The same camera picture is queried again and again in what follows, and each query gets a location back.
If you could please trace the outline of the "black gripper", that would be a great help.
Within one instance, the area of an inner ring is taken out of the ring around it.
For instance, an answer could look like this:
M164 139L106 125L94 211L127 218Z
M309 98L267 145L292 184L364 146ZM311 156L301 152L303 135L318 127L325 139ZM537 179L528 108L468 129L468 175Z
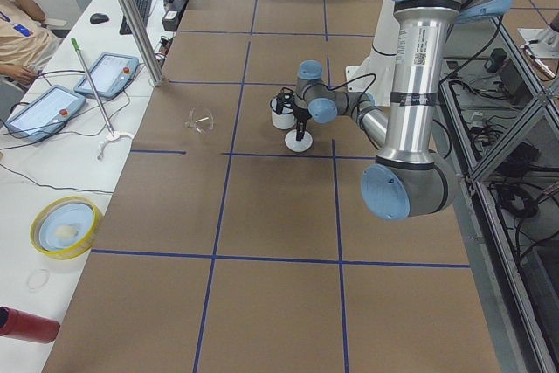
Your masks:
M306 133L306 121L311 118L307 108L293 107L293 116L296 120L296 141L301 142Z

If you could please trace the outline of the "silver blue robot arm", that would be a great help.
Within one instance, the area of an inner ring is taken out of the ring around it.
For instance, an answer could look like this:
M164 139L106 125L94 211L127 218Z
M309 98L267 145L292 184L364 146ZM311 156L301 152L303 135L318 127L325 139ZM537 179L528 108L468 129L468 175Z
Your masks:
M300 64L290 107L296 123L286 145L306 150L308 121L325 124L350 117L376 145L374 163L362 175L362 198L385 220L432 214L454 199L458 179L429 147L445 42L455 24L500 17L513 0L383 0L373 49L355 72L364 81L357 92L330 88L321 64Z

